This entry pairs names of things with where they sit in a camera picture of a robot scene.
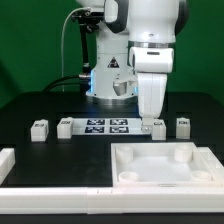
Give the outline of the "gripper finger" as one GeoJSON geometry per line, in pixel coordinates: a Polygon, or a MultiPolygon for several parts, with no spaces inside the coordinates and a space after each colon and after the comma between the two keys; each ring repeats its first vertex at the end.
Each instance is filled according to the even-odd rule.
{"type": "Polygon", "coordinates": [[[141,130],[143,133],[150,134],[152,132],[153,119],[152,118],[142,118],[141,130]]]}

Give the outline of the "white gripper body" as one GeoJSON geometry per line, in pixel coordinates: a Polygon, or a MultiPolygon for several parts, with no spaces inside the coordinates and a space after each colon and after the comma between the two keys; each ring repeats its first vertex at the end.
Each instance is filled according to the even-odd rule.
{"type": "Polygon", "coordinates": [[[158,118],[161,114],[166,84],[166,74],[139,73],[138,108],[142,118],[158,118]]]}

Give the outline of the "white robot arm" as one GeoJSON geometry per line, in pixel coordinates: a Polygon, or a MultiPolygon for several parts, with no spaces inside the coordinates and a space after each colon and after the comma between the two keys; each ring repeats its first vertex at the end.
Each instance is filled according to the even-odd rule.
{"type": "Polygon", "coordinates": [[[114,105],[135,99],[141,129],[152,131],[173,70],[176,35],[189,15],[187,0],[76,0],[98,26],[97,63],[88,99],[114,105]]]}

